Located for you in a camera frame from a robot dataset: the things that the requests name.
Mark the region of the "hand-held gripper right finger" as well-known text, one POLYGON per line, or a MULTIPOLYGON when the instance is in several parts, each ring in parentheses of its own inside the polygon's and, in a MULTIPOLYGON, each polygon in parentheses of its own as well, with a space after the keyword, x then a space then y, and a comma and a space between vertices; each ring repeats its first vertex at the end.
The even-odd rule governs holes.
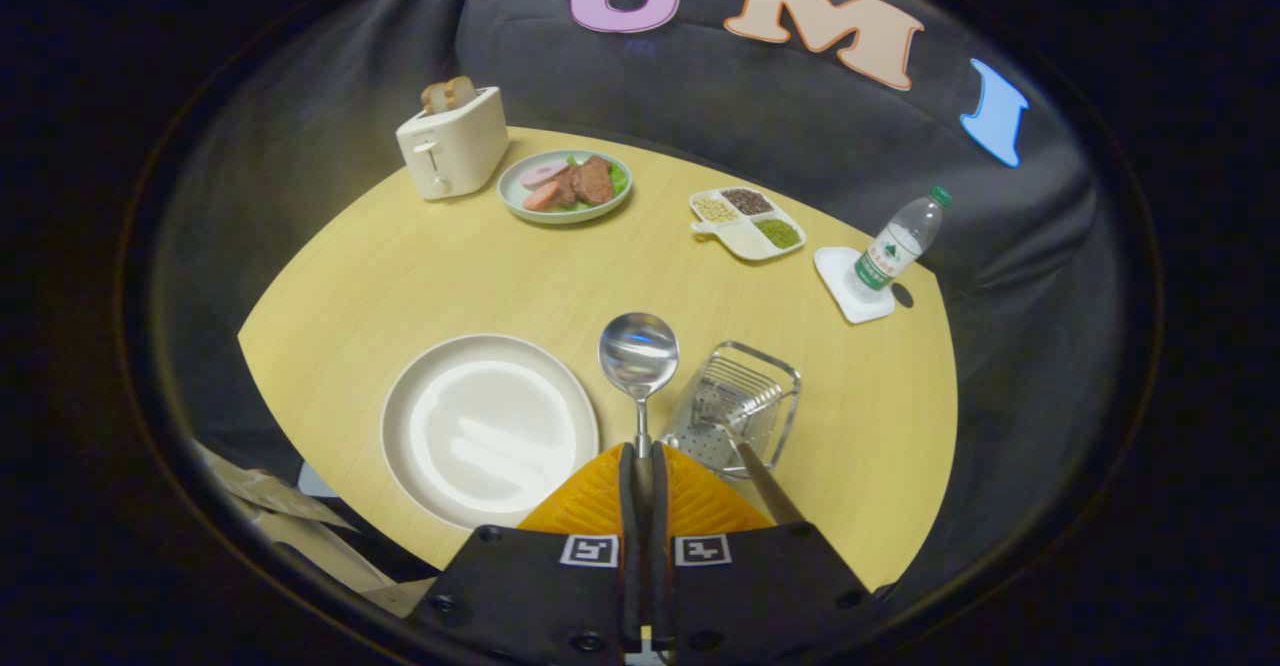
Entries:
POLYGON ((762 461, 763 507, 668 446, 654 452, 653 635, 677 665, 818 665, 861 646, 881 602, 762 461))

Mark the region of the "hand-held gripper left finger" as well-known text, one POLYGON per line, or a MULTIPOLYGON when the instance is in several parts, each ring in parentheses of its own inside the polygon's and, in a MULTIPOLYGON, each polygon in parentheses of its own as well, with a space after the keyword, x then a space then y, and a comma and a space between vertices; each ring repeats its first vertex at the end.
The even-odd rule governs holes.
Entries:
POLYGON ((411 624, 475 663, 622 665, 643 643, 635 460, 630 444, 596 456, 531 528, 476 528, 411 624))

